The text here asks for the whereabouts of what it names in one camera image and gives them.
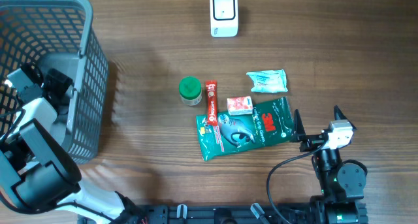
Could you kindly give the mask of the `green 3M gloves pack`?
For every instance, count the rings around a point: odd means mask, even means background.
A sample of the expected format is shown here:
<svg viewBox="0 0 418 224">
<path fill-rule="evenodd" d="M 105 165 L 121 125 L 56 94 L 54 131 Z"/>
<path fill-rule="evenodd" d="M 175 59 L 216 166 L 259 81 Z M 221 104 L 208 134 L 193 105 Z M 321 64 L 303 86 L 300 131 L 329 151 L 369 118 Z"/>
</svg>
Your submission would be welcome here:
<svg viewBox="0 0 418 224">
<path fill-rule="evenodd" d="M 202 159 L 209 161 L 290 141 L 293 117 L 287 97 L 281 97 L 256 104 L 252 114 L 220 112 L 216 126 L 207 123 L 206 115 L 197 116 L 196 126 Z"/>
</svg>

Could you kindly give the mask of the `white barcode scanner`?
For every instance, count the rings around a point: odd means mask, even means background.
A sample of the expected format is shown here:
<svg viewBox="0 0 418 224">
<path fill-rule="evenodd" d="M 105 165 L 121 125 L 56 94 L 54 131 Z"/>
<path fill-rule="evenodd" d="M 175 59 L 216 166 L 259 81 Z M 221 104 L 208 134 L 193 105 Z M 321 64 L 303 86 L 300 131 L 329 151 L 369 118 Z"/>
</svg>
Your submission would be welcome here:
<svg viewBox="0 0 418 224">
<path fill-rule="evenodd" d="M 214 38 L 238 34 L 238 0 L 210 0 L 210 33 Z"/>
</svg>

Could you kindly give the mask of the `small red white box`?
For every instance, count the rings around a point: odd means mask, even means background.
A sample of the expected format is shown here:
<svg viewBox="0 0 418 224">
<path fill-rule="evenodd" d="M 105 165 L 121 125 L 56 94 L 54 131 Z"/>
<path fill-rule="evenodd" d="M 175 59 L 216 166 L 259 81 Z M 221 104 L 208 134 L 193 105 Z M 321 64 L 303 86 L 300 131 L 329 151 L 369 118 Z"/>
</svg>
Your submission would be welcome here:
<svg viewBox="0 0 418 224">
<path fill-rule="evenodd" d="M 227 99 L 227 110 L 231 116 L 253 113 L 253 103 L 250 96 Z"/>
</svg>

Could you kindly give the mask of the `mint green wipes pack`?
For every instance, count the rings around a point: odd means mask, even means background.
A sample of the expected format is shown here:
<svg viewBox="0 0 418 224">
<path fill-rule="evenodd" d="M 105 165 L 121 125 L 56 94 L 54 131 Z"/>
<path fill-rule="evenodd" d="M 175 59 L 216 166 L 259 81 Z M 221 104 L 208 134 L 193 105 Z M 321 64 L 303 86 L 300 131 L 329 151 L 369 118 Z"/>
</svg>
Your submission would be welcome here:
<svg viewBox="0 0 418 224">
<path fill-rule="evenodd" d="M 253 81 L 251 92 L 255 93 L 286 93 L 287 75 L 283 69 L 252 71 L 247 76 Z"/>
</svg>

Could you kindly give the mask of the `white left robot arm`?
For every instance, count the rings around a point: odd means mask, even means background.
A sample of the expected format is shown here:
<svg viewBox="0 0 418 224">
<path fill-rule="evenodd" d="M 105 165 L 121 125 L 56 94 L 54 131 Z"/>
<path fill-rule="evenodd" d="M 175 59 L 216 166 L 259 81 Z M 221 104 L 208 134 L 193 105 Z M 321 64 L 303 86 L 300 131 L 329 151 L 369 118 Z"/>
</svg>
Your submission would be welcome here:
<svg viewBox="0 0 418 224">
<path fill-rule="evenodd" d="M 142 223 L 141 210 L 116 191 L 85 182 L 76 163 L 48 132 L 57 116 L 43 97 L 47 81 L 63 96 L 72 80 L 52 69 L 47 76 L 26 63 L 7 76 L 22 107 L 1 137 L 1 202 L 19 214 L 73 212 L 81 223 Z"/>
</svg>

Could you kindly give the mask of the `red sachet stick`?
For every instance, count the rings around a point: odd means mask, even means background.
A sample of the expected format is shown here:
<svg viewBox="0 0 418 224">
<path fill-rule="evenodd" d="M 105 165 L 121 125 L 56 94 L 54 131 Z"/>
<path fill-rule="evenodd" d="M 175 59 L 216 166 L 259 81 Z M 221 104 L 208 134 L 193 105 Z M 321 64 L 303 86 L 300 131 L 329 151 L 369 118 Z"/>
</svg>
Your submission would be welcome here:
<svg viewBox="0 0 418 224">
<path fill-rule="evenodd" d="M 217 82 L 215 80 L 209 80 L 206 82 L 206 96 L 207 96 L 207 124 L 217 126 Z"/>
</svg>

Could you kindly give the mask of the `green lid jar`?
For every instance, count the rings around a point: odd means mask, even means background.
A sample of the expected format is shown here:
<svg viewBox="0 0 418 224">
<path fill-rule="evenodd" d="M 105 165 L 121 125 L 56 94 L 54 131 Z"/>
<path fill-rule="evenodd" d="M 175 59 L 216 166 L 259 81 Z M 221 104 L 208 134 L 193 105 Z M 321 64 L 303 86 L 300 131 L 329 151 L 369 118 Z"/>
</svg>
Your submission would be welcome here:
<svg viewBox="0 0 418 224">
<path fill-rule="evenodd" d="M 195 106 L 202 99 L 202 85 L 199 79 L 194 76 L 187 76 L 179 83 L 179 94 L 181 100 L 187 106 Z"/>
</svg>

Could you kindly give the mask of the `grey plastic basket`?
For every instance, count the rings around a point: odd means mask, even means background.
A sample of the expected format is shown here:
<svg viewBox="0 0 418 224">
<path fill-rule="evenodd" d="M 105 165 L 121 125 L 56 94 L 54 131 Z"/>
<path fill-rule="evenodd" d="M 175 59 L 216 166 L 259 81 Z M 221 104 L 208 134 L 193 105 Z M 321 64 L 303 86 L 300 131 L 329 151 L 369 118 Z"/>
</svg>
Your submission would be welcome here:
<svg viewBox="0 0 418 224">
<path fill-rule="evenodd" d="M 109 75 L 92 22 L 88 0 L 1 0 L 1 110 L 16 108 L 4 81 L 24 63 L 71 78 L 50 134 L 78 164 L 98 154 Z"/>
</svg>

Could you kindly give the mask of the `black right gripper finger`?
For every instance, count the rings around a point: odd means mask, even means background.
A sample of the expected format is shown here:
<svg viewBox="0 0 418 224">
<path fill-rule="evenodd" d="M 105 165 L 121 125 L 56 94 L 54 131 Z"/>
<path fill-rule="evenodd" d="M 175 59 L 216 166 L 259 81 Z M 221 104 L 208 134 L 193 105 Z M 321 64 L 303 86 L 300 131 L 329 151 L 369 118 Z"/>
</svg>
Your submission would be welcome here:
<svg viewBox="0 0 418 224">
<path fill-rule="evenodd" d="M 293 132 L 291 134 L 291 142 L 302 142 L 306 139 L 306 132 L 304 130 L 304 126 L 300 117 L 299 110 L 296 109 L 294 111 L 293 116 Z"/>
<path fill-rule="evenodd" d="M 334 106 L 334 119 L 335 120 L 347 120 L 350 124 L 351 124 L 351 126 L 352 126 L 352 128 L 353 128 L 353 130 L 356 130 L 357 128 L 352 124 L 352 122 L 351 121 L 349 121 L 348 119 L 347 119 L 347 117 L 343 114 L 343 112 L 340 110 L 340 108 L 338 107 L 338 105 L 335 105 Z"/>
</svg>

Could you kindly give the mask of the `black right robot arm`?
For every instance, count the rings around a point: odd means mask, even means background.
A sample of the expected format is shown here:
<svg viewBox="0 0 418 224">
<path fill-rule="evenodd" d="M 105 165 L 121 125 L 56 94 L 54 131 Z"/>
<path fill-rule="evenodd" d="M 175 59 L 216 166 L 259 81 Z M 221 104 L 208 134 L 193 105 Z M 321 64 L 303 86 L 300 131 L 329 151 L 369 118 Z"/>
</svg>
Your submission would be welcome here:
<svg viewBox="0 0 418 224">
<path fill-rule="evenodd" d="M 334 120 L 316 135 L 304 130 L 300 113 L 294 112 L 292 142 L 299 142 L 301 152 L 311 155 L 311 162 L 322 194 L 312 196 L 310 211 L 312 223 L 367 224 L 364 188 L 368 170 L 354 159 L 342 160 L 340 149 L 351 144 L 357 128 L 334 107 Z"/>
</svg>

